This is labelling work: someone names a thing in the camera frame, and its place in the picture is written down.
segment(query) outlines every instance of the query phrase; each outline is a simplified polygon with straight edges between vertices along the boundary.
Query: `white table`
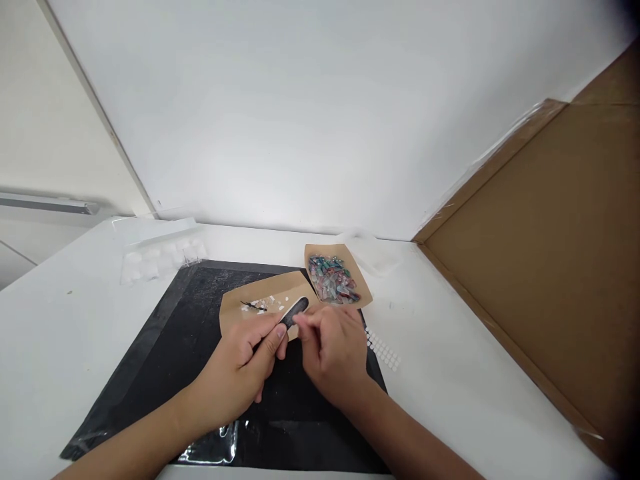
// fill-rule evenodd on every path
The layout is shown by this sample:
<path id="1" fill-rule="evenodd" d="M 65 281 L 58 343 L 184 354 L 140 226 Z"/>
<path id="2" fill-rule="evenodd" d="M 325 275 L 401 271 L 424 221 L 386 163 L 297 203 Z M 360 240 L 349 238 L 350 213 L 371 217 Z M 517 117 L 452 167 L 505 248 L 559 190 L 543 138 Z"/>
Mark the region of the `white table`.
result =
<path id="1" fill-rule="evenodd" d="M 303 267 L 330 235 L 203 226 L 212 260 Z M 491 479 L 598 478 L 604 466 L 411 243 L 365 278 L 368 325 L 402 355 L 381 366 L 389 394 Z M 58 458 L 171 278 L 120 285 L 122 250 L 105 221 L 0 291 L 0 455 L 4 478 L 51 477 Z M 362 478 L 234 467 L 167 467 L 164 479 Z"/>

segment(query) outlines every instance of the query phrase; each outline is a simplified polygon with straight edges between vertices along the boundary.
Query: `black mat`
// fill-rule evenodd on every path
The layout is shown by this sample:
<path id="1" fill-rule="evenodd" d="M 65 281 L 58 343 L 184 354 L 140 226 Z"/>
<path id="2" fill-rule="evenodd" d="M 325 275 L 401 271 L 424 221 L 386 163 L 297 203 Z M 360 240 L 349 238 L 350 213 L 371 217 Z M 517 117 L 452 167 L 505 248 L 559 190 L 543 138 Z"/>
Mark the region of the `black mat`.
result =
<path id="1" fill-rule="evenodd" d="M 217 261 L 180 270 L 60 456 L 77 460 L 192 382 L 221 338 L 218 314 L 225 292 L 297 270 L 307 276 L 304 269 Z M 386 390 L 370 350 L 367 371 Z M 260 404 L 194 442 L 172 463 L 389 472 L 313 386 L 302 368 L 299 341 L 289 344 L 286 360 L 276 361 Z"/>

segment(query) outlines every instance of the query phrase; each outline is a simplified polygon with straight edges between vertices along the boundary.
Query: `clear plastic container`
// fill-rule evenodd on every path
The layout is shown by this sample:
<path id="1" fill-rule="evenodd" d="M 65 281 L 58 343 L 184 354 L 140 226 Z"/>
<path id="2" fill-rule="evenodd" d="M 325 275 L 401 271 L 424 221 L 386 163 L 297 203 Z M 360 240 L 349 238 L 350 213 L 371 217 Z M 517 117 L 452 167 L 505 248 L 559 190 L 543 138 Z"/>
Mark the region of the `clear plastic container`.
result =
<path id="1" fill-rule="evenodd" d="M 400 265 L 400 258 L 366 230 L 346 230 L 336 237 L 336 243 L 344 243 L 357 264 L 375 277 L 385 277 Z"/>

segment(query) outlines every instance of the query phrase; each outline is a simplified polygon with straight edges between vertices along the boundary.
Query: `cardboard panel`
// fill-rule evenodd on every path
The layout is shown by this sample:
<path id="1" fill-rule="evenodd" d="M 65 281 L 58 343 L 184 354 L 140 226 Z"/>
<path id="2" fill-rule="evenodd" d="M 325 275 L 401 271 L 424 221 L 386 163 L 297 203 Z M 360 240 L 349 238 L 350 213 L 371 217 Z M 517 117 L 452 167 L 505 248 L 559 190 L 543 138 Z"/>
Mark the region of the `cardboard panel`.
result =
<path id="1" fill-rule="evenodd" d="M 588 84 L 574 105 L 640 105 L 640 39 Z"/>
<path id="2" fill-rule="evenodd" d="M 560 113 L 567 104 L 558 100 L 546 99 L 532 112 L 531 116 L 511 134 L 494 154 L 473 176 L 450 198 L 447 204 L 416 234 L 414 242 L 424 243 L 432 234 L 452 216 L 458 208 L 480 190 L 495 173 L 520 151 L 540 130 Z"/>
<path id="3" fill-rule="evenodd" d="M 640 333 L 638 114 L 566 107 L 425 242 L 612 448 Z"/>

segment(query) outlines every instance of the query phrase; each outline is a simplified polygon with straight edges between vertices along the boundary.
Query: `white backdrop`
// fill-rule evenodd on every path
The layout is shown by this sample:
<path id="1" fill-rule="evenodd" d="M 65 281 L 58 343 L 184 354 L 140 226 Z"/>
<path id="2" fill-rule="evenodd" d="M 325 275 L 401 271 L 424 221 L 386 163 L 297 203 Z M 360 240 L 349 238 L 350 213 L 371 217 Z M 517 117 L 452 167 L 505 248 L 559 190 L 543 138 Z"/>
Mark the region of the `white backdrop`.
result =
<path id="1" fill-rule="evenodd" d="M 159 209 L 408 240 L 632 39 L 604 0 L 51 0 Z"/>

